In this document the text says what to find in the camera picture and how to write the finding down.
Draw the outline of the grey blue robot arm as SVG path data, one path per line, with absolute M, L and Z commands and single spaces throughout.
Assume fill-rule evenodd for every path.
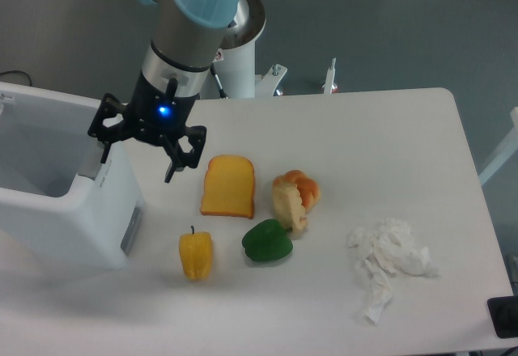
M 107 93 L 88 135 L 106 163 L 112 144 L 134 138 L 164 148 L 171 162 L 164 180 L 199 164 L 207 129 L 186 121 L 222 48 L 240 0 L 152 0 L 159 21 L 127 104 Z

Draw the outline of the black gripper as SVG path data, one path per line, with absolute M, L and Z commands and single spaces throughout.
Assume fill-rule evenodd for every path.
M 113 143 L 130 138 L 130 122 L 137 124 L 138 140 L 162 146 L 170 158 L 164 182 L 169 183 L 175 172 L 186 167 L 197 168 L 206 144 L 207 128 L 203 125 L 187 126 L 186 122 L 199 94 L 176 96 L 178 82 L 171 78 L 165 91 L 153 86 L 143 75 L 138 76 L 130 102 L 124 105 L 111 93 L 100 101 L 87 134 L 103 147 L 101 162 L 106 162 Z M 183 150 L 180 140 L 187 138 L 191 146 Z

